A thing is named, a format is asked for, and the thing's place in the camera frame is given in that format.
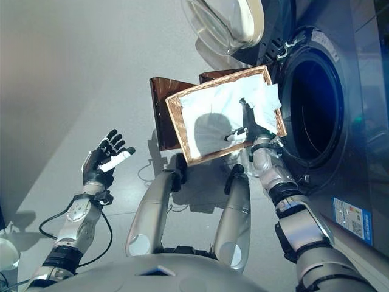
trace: white cloth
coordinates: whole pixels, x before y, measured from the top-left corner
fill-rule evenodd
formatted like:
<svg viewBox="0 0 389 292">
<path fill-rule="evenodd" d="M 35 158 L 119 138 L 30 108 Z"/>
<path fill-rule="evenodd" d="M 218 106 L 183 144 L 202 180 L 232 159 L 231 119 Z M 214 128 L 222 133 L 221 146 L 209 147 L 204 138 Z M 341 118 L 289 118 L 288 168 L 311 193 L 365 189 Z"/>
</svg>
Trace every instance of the white cloth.
<svg viewBox="0 0 389 292">
<path fill-rule="evenodd" d="M 243 77 L 188 94 L 180 99 L 190 155 L 192 158 L 230 148 L 245 140 L 228 141 L 224 137 L 243 125 L 244 98 L 253 108 L 255 122 L 277 133 L 274 111 L 281 107 L 277 84 L 267 85 L 263 76 Z"/>
</svg>

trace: label sticker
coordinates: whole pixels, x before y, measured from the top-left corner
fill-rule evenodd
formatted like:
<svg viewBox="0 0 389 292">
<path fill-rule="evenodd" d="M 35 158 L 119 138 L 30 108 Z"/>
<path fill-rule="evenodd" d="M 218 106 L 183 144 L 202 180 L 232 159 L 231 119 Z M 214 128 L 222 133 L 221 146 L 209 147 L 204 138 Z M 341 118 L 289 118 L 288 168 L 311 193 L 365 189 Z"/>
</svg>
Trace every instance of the label sticker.
<svg viewBox="0 0 389 292">
<path fill-rule="evenodd" d="M 336 223 L 342 225 L 369 245 L 373 245 L 369 211 L 348 204 L 335 197 L 332 198 L 332 205 Z"/>
<path fill-rule="evenodd" d="M 335 62 L 339 61 L 339 56 L 334 48 L 334 45 L 329 40 L 329 38 L 322 32 L 318 30 L 314 30 L 312 32 L 312 41 L 315 41 L 316 43 L 321 44 L 323 47 L 327 49 L 327 51 L 331 54 L 332 58 Z"/>
</svg>

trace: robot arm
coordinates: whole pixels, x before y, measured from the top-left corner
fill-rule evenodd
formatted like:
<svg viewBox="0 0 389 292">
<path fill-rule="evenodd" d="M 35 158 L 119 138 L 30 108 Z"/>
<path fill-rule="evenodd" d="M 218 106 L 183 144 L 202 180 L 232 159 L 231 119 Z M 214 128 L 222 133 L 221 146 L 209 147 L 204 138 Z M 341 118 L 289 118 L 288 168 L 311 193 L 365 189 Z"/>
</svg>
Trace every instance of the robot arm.
<svg viewBox="0 0 389 292">
<path fill-rule="evenodd" d="M 55 244 L 26 290 L 40 290 L 75 275 L 81 258 L 93 242 L 103 206 L 113 201 L 108 188 L 113 182 L 114 167 L 135 152 L 132 147 L 124 148 L 124 144 L 122 135 L 112 130 L 88 154 L 82 166 L 84 187 L 69 204 L 64 226 L 58 238 L 51 236 L 56 239 Z"/>
<path fill-rule="evenodd" d="M 274 203 L 275 232 L 284 256 L 297 264 L 296 291 L 375 291 L 340 251 L 333 248 L 331 231 L 314 210 L 269 136 L 260 136 L 252 147 L 254 167 Z"/>
</svg>

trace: humanoid robot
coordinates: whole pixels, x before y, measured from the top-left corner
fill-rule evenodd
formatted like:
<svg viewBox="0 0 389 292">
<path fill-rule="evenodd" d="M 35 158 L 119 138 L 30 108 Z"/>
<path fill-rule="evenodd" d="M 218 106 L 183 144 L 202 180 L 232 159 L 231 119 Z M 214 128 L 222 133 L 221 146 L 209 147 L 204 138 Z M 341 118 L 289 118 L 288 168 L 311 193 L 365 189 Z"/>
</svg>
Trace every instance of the humanoid robot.
<svg viewBox="0 0 389 292">
<path fill-rule="evenodd" d="M 283 164 L 281 139 L 249 120 L 240 133 L 253 141 L 253 165 L 279 218 L 275 232 L 285 258 L 296 264 L 296 291 L 375 291 L 346 256 L 333 248 L 330 230 Z M 76 273 L 103 207 L 112 203 L 108 188 L 114 167 L 135 152 L 123 146 L 122 135 L 112 130 L 89 153 L 82 167 L 82 191 L 66 208 L 65 224 L 26 290 L 264 291 L 242 275 L 251 227 L 249 180 L 241 165 L 232 168 L 225 184 L 229 198 L 211 249 L 162 246 L 170 193 L 186 180 L 183 156 L 178 156 L 176 170 L 164 170 L 156 177 L 140 202 L 125 246 L 128 257 Z"/>
</svg>

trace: brown plastic panel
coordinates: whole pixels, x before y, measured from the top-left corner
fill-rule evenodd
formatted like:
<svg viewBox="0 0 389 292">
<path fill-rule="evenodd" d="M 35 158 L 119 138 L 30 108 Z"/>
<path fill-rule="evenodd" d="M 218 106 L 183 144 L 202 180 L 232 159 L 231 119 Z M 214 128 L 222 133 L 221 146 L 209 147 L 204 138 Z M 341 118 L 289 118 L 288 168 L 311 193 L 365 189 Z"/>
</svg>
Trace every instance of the brown plastic panel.
<svg viewBox="0 0 389 292">
<path fill-rule="evenodd" d="M 159 150 L 164 151 L 181 148 L 173 123 L 170 119 L 165 99 L 193 86 L 195 86 L 195 84 L 162 77 L 150 79 Z"/>
<path fill-rule="evenodd" d="M 204 83 L 204 82 L 211 81 L 213 79 L 220 78 L 220 77 L 230 75 L 232 73 L 236 73 L 236 72 L 243 71 L 243 70 L 247 70 L 247 68 L 204 72 L 204 73 L 201 73 L 199 75 L 199 80 L 200 80 L 200 83 Z"/>
</svg>

